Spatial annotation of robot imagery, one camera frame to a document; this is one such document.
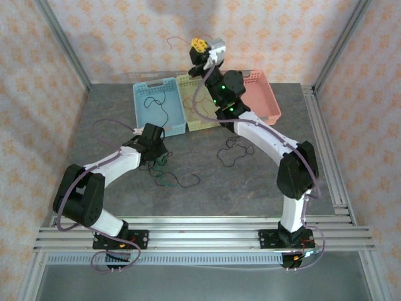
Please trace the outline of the blue plastic basket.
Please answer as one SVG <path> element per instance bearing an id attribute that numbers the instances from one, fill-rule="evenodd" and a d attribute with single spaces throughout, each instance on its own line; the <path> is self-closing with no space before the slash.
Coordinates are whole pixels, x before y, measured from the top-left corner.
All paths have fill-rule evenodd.
<path id="1" fill-rule="evenodd" d="M 150 123 L 163 127 L 167 137 L 185 134 L 187 121 L 176 78 L 134 84 L 133 103 L 137 127 Z"/>

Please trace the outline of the pink plastic basket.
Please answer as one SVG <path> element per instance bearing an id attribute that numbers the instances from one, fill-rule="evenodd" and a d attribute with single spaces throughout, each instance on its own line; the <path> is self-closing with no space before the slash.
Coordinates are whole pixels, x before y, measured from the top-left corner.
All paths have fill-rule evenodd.
<path id="1" fill-rule="evenodd" d="M 240 71 L 245 93 L 241 100 L 265 123 L 274 125 L 281 117 L 281 109 L 262 70 Z"/>

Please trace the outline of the green plastic basket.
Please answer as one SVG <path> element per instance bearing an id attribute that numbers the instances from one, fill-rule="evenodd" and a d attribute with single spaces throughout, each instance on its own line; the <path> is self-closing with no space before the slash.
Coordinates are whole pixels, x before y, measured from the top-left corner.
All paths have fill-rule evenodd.
<path id="1" fill-rule="evenodd" d="M 189 75 L 179 75 L 177 76 L 176 80 L 179 87 L 189 131 L 194 132 L 197 130 L 206 130 L 213 127 L 219 127 L 219 122 L 210 122 L 204 120 L 203 118 L 200 118 L 193 109 L 193 95 L 202 78 L 192 78 Z M 210 93 L 205 86 L 202 86 L 197 94 L 196 107 L 202 115 L 210 119 L 216 119 L 215 111 L 217 110 L 217 107 L 215 106 L 214 101 L 212 100 Z"/>

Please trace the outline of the small black control board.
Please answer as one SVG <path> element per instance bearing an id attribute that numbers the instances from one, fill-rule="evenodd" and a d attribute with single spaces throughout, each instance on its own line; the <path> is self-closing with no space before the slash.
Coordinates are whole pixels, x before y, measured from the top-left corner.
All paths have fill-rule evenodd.
<path id="1" fill-rule="evenodd" d="M 296 256 L 293 258 L 293 260 L 294 260 L 294 261 L 300 261 L 300 260 L 303 260 L 304 258 L 308 258 L 308 257 L 310 257 L 311 255 L 315 255 L 315 254 L 318 254 L 318 253 L 320 253 L 320 252 L 321 252 L 320 250 L 306 251 L 306 252 L 304 252 L 304 253 L 301 254 L 301 255 L 296 255 Z"/>
<path id="2" fill-rule="evenodd" d="M 139 252 L 114 252 L 106 251 L 105 256 L 107 260 L 112 263 L 133 263 L 140 259 L 141 254 Z"/>

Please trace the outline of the aluminium side rail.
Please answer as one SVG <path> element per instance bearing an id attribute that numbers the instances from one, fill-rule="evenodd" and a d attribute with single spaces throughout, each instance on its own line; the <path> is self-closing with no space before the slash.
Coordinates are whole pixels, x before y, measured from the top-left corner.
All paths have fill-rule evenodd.
<path id="1" fill-rule="evenodd" d="M 316 138 L 319 156 L 335 212 L 347 212 L 350 223 L 353 226 L 357 226 L 357 219 L 353 212 L 352 204 L 336 160 L 336 154 L 331 144 L 328 128 L 325 124 L 318 98 L 312 86 L 302 85 L 301 89 L 310 116 L 311 126 Z"/>

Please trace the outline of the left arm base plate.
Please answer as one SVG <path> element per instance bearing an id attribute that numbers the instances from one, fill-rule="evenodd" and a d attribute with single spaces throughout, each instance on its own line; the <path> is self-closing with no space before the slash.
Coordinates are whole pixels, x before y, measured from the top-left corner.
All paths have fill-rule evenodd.
<path id="1" fill-rule="evenodd" d="M 146 250 L 149 241 L 149 231 L 148 230 L 131 230 L 124 229 L 118 234 L 117 238 L 121 240 L 131 241 L 138 245 L 140 249 Z M 94 250 L 132 250 L 135 249 L 134 246 L 122 243 L 120 241 L 115 241 L 111 238 L 107 238 L 98 233 L 94 233 L 93 245 Z"/>

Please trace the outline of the aluminium mounting rail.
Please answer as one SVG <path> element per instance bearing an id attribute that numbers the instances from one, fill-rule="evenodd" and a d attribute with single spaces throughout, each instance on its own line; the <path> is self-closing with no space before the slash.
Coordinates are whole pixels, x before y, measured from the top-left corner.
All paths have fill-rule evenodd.
<path id="1" fill-rule="evenodd" d="M 131 229 L 149 231 L 149 252 L 259 252 L 258 230 L 273 229 L 277 217 L 203 216 L 203 217 L 126 217 Z M 328 251 L 374 250 L 372 234 L 366 226 L 355 226 L 347 215 L 310 216 L 318 245 Z M 55 227 L 40 228 L 34 242 L 36 251 L 90 251 L 91 231 L 77 227 L 60 232 Z"/>

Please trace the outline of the aluminium frame post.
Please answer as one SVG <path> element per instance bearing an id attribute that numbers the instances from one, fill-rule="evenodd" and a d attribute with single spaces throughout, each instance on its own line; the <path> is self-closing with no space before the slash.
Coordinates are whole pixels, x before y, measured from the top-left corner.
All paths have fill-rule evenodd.
<path id="1" fill-rule="evenodd" d="M 48 0 L 33 0 L 33 1 L 40 10 L 41 14 L 43 15 L 45 21 L 47 22 L 53 36 L 56 38 L 61 49 L 64 51 L 68 61 L 75 70 L 80 82 L 83 84 L 85 90 L 89 92 L 92 86 L 91 80 L 89 79 L 89 76 L 87 75 L 83 65 L 81 64 L 81 61 L 76 55 L 72 47 L 72 44 L 70 43 L 64 29 L 62 28 L 60 22 L 58 21 L 58 18 L 56 17 Z"/>
<path id="2" fill-rule="evenodd" d="M 358 0 L 355 9 L 353 10 L 348 21 L 346 22 L 343 31 L 341 32 L 325 64 L 323 65 L 323 68 L 321 69 L 315 81 L 315 84 L 311 86 L 312 91 L 314 92 L 315 95 L 319 94 L 319 92 L 322 90 L 323 85 L 330 76 L 330 73 L 334 69 L 335 64 L 339 60 L 341 54 L 343 53 L 343 50 L 347 46 L 354 31 L 358 28 L 358 25 L 362 20 L 362 18 L 364 17 L 371 2 L 372 0 Z"/>

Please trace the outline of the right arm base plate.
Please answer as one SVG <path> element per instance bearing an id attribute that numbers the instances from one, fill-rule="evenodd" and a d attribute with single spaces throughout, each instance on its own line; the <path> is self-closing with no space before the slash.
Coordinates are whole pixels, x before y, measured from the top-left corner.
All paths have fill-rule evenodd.
<path id="1" fill-rule="evenodd" d="M 312 249 L 316 246 L 311 230 L 301 228 L 294 233 L 286 230 L 266 229 L 259 230 L 259 244 L 261 249 Z"/>

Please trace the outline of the aluminium frame leg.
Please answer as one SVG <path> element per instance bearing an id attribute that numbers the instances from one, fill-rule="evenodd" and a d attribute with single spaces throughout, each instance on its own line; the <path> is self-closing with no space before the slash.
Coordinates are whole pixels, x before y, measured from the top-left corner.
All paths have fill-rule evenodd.
<path id="1" fill-rule="evenodd" d="M 372 301 L 393 301 L 378 252 L 359 251 L 359 256 Z"/>
<path id="2" fill-rule="evenodd" d="M 17 301 L 35 301 L 38 296 L 48 255 L 46 252 L 35 253 L 24 276 Z"/>

